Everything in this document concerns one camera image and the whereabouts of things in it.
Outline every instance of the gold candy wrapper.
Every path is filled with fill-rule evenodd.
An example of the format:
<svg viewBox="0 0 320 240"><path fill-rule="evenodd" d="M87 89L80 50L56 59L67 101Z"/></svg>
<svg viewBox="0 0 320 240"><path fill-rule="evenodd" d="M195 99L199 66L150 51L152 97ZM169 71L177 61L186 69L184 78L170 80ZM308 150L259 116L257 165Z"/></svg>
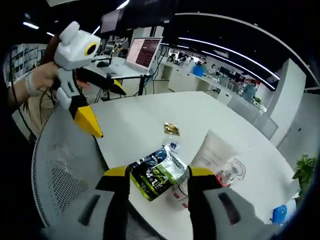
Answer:
<svg viewBox="0 0 320 240"><path fill-rule="evenodd" d="M164 123L164 132L166 134L180 136L178 125L170 124L168 122Z"/></svg>

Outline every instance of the human hand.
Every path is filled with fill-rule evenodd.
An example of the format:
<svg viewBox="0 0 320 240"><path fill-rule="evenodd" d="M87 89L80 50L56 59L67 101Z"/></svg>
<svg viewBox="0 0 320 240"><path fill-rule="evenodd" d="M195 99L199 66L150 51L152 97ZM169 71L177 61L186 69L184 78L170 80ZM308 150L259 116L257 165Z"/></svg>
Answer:
<svg viewBox="0 0 320 240"><path fill-rule="evenodd" d="M32 70L32 80L35 88L50 88L58 76L59 67L53 62L48 62Z"/></svg>

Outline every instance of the green snack package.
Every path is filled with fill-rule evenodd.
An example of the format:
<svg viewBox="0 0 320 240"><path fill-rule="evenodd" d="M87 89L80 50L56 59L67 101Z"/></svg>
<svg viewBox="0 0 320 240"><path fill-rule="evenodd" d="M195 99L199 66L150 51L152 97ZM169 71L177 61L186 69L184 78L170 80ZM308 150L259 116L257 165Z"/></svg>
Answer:
<svg viewBox="0 0 320 240"><path fill-rule="evenodd" d="M142 195L152 201L168 190L187 170L170 143L129 165L130 178Z"/></svg>

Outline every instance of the blue container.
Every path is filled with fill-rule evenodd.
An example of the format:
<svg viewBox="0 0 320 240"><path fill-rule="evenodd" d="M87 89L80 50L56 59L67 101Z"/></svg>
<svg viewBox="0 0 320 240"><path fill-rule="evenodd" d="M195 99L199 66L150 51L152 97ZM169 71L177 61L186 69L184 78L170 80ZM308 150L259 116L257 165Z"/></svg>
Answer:
<svg viewBox="0 0 320 240"><path fill-rule="evenodd" d="M193 68L193 74L199 77L202 77L205 73L205 69L201 66L195 66Z"/></svg>

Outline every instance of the computer mouse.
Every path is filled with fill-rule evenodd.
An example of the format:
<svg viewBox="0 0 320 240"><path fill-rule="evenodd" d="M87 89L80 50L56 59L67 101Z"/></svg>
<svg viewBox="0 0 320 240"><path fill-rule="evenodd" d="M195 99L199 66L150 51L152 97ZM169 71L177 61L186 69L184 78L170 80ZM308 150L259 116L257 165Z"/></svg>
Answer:
<svg viewBox="0 0 320 240"><path fill-rule="evenodd" d="M101 61L98 62L98 64L96 65L98 68L105 68L109 66L109 63L105 62L105 61Z"/></svg>

